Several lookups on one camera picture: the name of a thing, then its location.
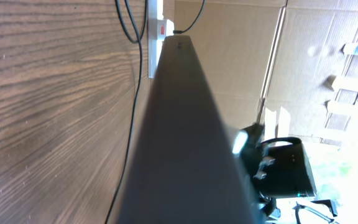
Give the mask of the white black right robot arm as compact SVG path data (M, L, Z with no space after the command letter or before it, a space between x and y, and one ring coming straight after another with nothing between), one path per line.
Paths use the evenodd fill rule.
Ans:
M330 199L314 200L316 185L299 138L263 140L265 126L254 123L238 131L233 154L253 186L262 223L335 223Z

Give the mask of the blue Galaxy smartphone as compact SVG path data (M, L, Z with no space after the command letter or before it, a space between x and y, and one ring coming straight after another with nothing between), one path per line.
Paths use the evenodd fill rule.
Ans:
M191 39L167 37L118 223L262 223Z

